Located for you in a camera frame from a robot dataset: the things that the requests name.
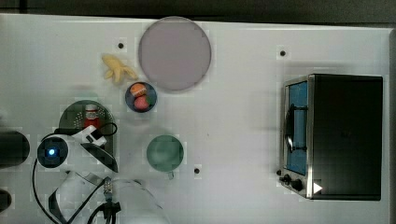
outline oven knob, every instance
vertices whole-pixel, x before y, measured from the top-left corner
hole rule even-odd
[[[300,179],[293,180],[290,183],[291,183],[291,187],[296,189],[297,191],[300,191],[303,189],[303,182],[301,182]]]
[[[285,185],[289,185],[290,181],[291,181],[291,178],[290,178],[289,175],[284,175],[283,177],[280,177],[279,180],[284,182]]]

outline blue led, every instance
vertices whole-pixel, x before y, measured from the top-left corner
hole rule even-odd
[[[50,155],[50,156],[53,156],[54,154],[55,154],[55,149],[50,149],[50,150],[49,150],[49,155]]]

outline toaster oven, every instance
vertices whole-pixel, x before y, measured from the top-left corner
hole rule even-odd
[[[313,74],[283,94],[282,186],[313,200],[379,201],[382,77]]]

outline small bowl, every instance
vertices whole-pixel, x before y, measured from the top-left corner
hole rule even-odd
[[[145,110],[140,110],[140,109],[137,109],[136,107],[134,107],[134,100],[136,99],[136,97],[134,97],[132,94],[131,94],[131,92],[130,92],[130,89],[131,89],[131,87],[134,85],[134,84],[136,84],[136,83],[140,83],[140,84],[143,84],[143,85],[145,85],[145,87],[146,87],[146,90],[147,90],[147,92],[146,92],[146,95],[147,95],[147,97],[150,99],[150,101],[152,102],[151,104],[150,104],[150,106],[147,108],[147,109],[145,109]],[[146,113],[146,112],[149,112],[156,104],[157,104],[157,92],[154,90],[154,88],[150,85],[150,84],[148,84],[147,82],[136,82],[136,83],[134,83],[134,84],[132,84],[130,87],[128,87],[128,89],[126,90],[126,92],[125,92],[125,103],[128,105],[128,107],[130,108],[130,109],[132,109],[134,112],[136,112],[136,113]]]

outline round plate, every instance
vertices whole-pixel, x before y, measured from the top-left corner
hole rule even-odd
[[[164,89],[180,91],[194,86],[205,75],[210,60],[205,32],[182,17],[155,22],[140,40],[140,66],[150,81]]]
[[[131,92],[130,92],[130,89],[131,89],[131,87],[134,85],[134,84],[136,84],[136,83],[140,83],[140,84],[143,84],[143,85],[145,85],[145,87],[146,87],[146,90],[147,90],[147,93],[146,93],[146,95],[147,95],[147,97],[150,99],[150,101],[151,101],[151,104],[149,105],[149,107],[148,107],[148,109],[146,109],[146,110],[139,110],[139,109],[137,109],[136,107],[134,107],[134,99],[135,99],[135,97],[131,94]],[[152,109],[152,107],[154,107],[155,106],[155,104],[157,104],[157,92],[154,90],[154,88],[150,85],[150,84],[148,84],[147,82],[136,82],[136,83],[134,83],[134,84],[132,84],[130,87],[128,87],[128,89],[126,90],[126,92],[125,92],[125,103],[128,105],[128,107],[130,108],[130,109],[132,109],[134,112],[137,112],[137,113],[146,113],[146,112],[149,112],[151,109]]]

